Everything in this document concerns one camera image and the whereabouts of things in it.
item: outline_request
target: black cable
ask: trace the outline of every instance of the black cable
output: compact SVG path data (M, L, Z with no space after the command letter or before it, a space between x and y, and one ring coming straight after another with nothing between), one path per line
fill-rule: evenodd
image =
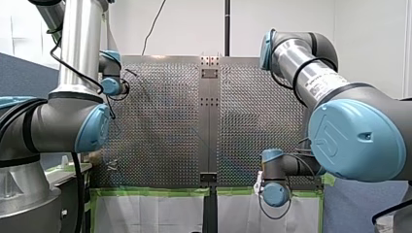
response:
M388 215L388 214L390 214L390 213L392 213L392 212L398 211L398 210L403 209L403 208L405 208L405 207L407 207L407 206L410 206L410 205L412 205L412 199L411 199L411 200L408 200L408 201L405 201L405 202L402 202L402 203L400 203L400 204L397 204L397 205L395 205L395 206L392 206L392 207L386 209L385 211L380 212L380 213L374 215L374 216L372 217L372 223L375 225L375 224L376 224L376 221L377 221L377 219L378 219L379 217Z
M302 143L304 143L304 142L306 142L306 141L308 141L309 140L309 137L306 137L306 138L302 138L302 139L300 139L299 141L297 141L297 144L299 145L299 144L302 144Z
M126 88L126 92L125 94L121 97L121 98L113 98L112 96L109 96L109 99L113 100L113 101L122 101L125 98L127 98L127 96L130 93L130 83L124 79L120 79L121 80L121 84L124 85L124 88Z
M85 182L83 181L81 164L76 153L72 152L73 164L75 165L77 189L78 189L78 215L75 233L82 231L83 214L85 213Z
M163 2L162 2L161 5L160 5L160 9L158 9L157 15L156 15L155 18L154 18L154 22L152 23L152 28L151 28L151 30L149 31L149 34L148 34L148 35L146 36L146 38L145 38L145 45L143 46L142 55L145 54L146 45L147 45L147 43L148 43L148 39L149 39L149 37L152 35L152 32L154 31L155 23L157 22L157 18L158 18L158 16L160 16L161 10L163 9L163 6L164 6L165 3L166 3L166 0L163 0Z
M30 99L12 107L9 111L3 114L0 118L0 143L9 126L12 125L12 123L17 118L19 118L27 111L32 110L33 108L37 108L40 105L46 104L47 102L48 101L46 99Z
M54 58L56 61L58 61L58 63L62 64L63 66L65 66L67 69L71 70L72 72L74 72L76 75L78 75L80 78L85 79L87 81L89 81L90 83L93 83L95 85L97 85L99 87L99 90L97 90L97 94L101 94L103 92L103 86L96 80L82 74L81 72L79 72L78 70L76 70L75 68L73 68L72 66L70 66L69 64L67 64L65 61L63 61L62 59L58 58L54 52L55 50L57 50L58 46L60 45L61 42L61 38L58 39L57 43L55 44L54 48L51 49L51 57Z
M337 72L337 66L336 66L336 64L335 64L332 60L330 60L329 58L326 58L326 57L315 57L315 58L312 58L312 59L310 59L310 60L308 60L308 61L303 62L303 64L301 64L301 65L299 66L299 68L297 68L296 72L294 73L293 80L292 80L293 94L294 94L294 96L296 97L296 99L300 102L300 104L302 104L302 105L305 106L305 107L307 107L306 104L303 102L302 98L300 98L299 93L297 92L297 77L299 77L300 72L301 72L306 66L312 64L312 62L314 62L314 61L326 61L326 62L328 62L328 63L333 67L333 70L334 70L335 72Z
M107 105L109 106L109 109L110 109L110 118L111 119L116 119L115 111L113 111L112 104L110 104L110 100L109 100L109 97L107 95L106 95L106 100L107 100Z
M272 50L273 47L273 42L272 42L272 37L273 37L273 33L276 32L275 29L271 29L270 33L269 33L269 47L270 47L270 54L269 54L269 70L270 70L270 76L272 77L272 79L275 81L275 83L281 87L284 87L286 89L292 89L291 86L288 86L286 84L283 84L281 81L278 80L278 78L276 77L276 75L273 73L273 65L272 65L272 55L274 50Z
M284 216L288 213L289 209L291 208L291 204L292 204L292 200L289 199L288 207L286 208L286 210L285 210L281 215L279 215L279 216L271 216L270 214L267 213L267 211L266 211L266 210L263 208L263 206L261 205L261 191L258 193L257 198L258 198L258 205L260 206L260 210L261 210L267 217L269 217L269 218L272 219L272 220L279 220L279 219L281 219L282 217L284 217Z
M103 53L103 54L105 54L105 55L107 55L107 56L109 56L109 58L110 58L111 60L113 60L114 62L116 62L116 64L119 66L119 69L121 69L121 63L120 63L117 59L115 59L112 55L110 55L108 52L105 52L104 50L101 50L100 52Z

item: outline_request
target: perforated metal panel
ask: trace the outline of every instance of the perforated metal panel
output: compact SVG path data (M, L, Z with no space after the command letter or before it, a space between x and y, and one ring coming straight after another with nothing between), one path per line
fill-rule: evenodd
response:
M111 125L94 186L199 186L198 59L123 58L131 92L112 102L119 128Z
M221 77L219 185L253 185L263 150L296 148L303 108L258 68L257 58L222 58Z
M93 186L199 187L200 172L217 172L219 186L250 186L263 150L294 151L301 139L303 108L257 58L215 58L213 79L201 78L207 58L122 59L131 93L112 101L117 119ZM316 187L305 178L291 183Z

